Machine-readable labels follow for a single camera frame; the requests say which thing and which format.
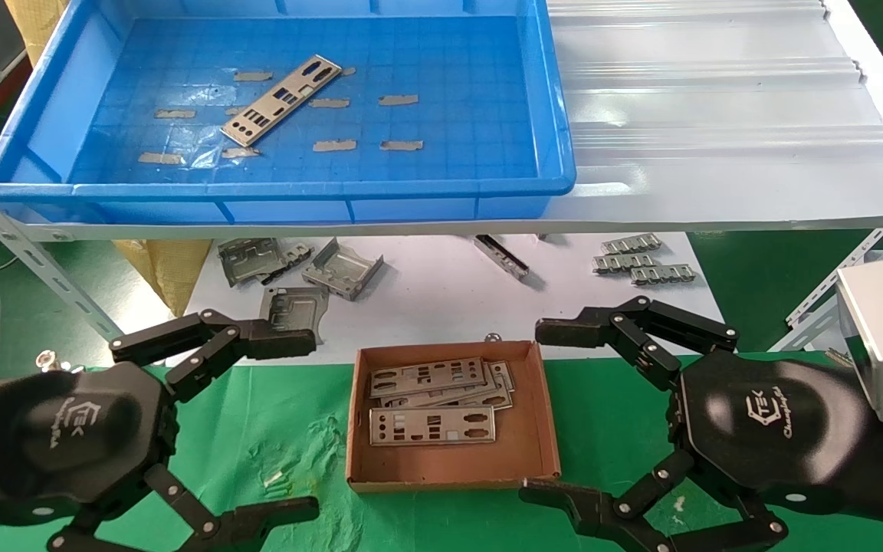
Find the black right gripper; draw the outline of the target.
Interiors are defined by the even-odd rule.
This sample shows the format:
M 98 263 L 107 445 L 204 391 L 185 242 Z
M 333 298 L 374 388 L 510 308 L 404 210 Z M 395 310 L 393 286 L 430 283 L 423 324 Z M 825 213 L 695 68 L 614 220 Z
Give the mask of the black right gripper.
M 659 391 L 675 390 L 678 450 L 620 496 L 522 481 L 519 499 L 563 511 L 575 534 L 624 551 L 767 551 L 789 530 L 765 504 L 883 521 L 883 422 L 851 370 L 743 359 L 732 354 L 736 329 L 645 296 L 539 319 L 535 340 L 609 347 Z M 707 356 L 682 370 L 662 341 Z M 740 520 L 672 535 L 652 527 L 647 513 L 689 476 Z

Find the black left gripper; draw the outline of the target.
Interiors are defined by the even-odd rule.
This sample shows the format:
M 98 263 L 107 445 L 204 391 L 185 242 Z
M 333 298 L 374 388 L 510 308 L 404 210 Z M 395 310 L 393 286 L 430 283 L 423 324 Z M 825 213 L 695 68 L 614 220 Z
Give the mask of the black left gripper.
M 179 433 L 175 401 L 195 398 L 241 359 L 292 359 L 316 349 L 311 329 L 204 310 L 113 339 L 113 360 L 130 363 L 0 380 L 0 525 L 74 516 L 47 541 L 48 551 L 136 551 L 95 532 L 101 518 L 123 516 L 151 491 L 192 528 L 179 551 L 259 551 L 274 528 L 315 520 L 320 506 L 312 496 L 214 516 L 166 465 Z M 189 356 L 165 385 L 138 367 L 181 353 Z

